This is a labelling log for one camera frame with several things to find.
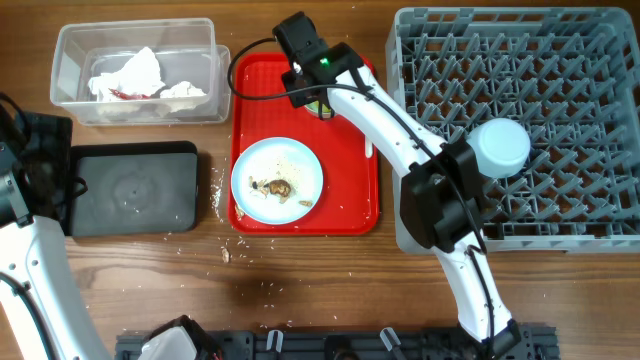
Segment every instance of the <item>wood grain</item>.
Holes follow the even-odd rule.
[[[68,23],[209,17],[216,26],[217,42],[236,53],[270,34],[286,16],[304,10],[327,42],[348,40],[371,59],[384,85],[384,42],[401,7],[549,5],[541,0],[149,2],[101,0],[99,6],[88,6],[85,0],[5,2],[0,6],[1,90],[25,109],[64,114],[49,102],[49,80],[58,32]],[[610,1],[607,6],[624,7],[635,17],[640,14],[638,2]],[[181,314],[191,315],[206,329],[256,332],[265,331],[260,328],[263,324],[287,329],[288,320],[296,331],[378,330],[388,325],[409,330],[456,324],[455,302],[438,262],[403,254],[395,244],[391,169],[385,160],[380,171],[382,215],[369,234],[244,237],[246,244],[237,245],[241,234],[231,229],[225,210],[230,133],[231,121],[217,126],[126,128],[76,124],[74,144],[194,142],[204,159],[200,189],[219,183],[226,169],[218,211],[206,190],[201,196],[201,220],[189,233],[67,241],[77,284],[109,349],[114,348],[116,335],[143,333]],[[227,241],[233,260],[223,264],[220,247]],[[563,359],[640,357],[640,256],[506,253],[492,254],[490,263],[503,300],[517,320],[558,327]],[[0,317],[0,359],[20,359],[11,329],[4,315]]]

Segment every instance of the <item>dish rack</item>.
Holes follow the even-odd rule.
[[[405,8],[386,57],[391,96],[447,141],[498,117],[527,130],[522,171],[484,184],[489,249],[640,252],[640,52],[627,12]]]

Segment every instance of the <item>white cylinder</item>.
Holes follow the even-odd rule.
[[[484,176],[505,178],[517,174],[531,151],[527,131],[510,119],[493,119],[469,134],[478,169]]]

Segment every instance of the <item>white tissue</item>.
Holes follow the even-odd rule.
[[[100,102],[126,101],[113,95],[111,89],[127,95],[151,96],[164,86],[160,80],[160,64],[148,47],[140,50],[119,71],[89,79],[89,89]]]
[[[188,81],[182,81],[177,85],[173,86],[168,90],[163,90],[160,92],[160,98],[162,99],[170,99],[170,98],[190,98],[196,96],[204,96],[206,95],[204,91],[198,89],[193,86]],[[190,99],[185,101],[171,101],[166,105],[169,107],[169,112],[176,112],[180,110],[191,110],[196,106],[200,105],[204,100],[202,99]]]

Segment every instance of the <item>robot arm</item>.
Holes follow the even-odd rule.
[[[328,105],[358,127],[389,160],[402,178],[401,218],[414,239],[431,248],[442,264],[456,299],[460,326],[478,344],[489,347],[493,356],[506,353],[520,341],[517,324],[500,299],[486,255],[472,250],[480,244],[462,203],[446,181],[440,181],[439,168],[434,166],[439,162],[447,168],[453,177],[449,182],[460,189],[476,227],[481,228],[482,179],[471,147],[464,140],[447,144],[422,127],[381,88],[351,48],[342,43],[329,49],[303,13],[286,19],[273,33],[291,64],[292,70],[282,76],[288,91],[328,85],[290,95],[292,105],[313,101]],[[387,109],[372,101],[373,97]],[[436,159],[419,148],[416,138]]]

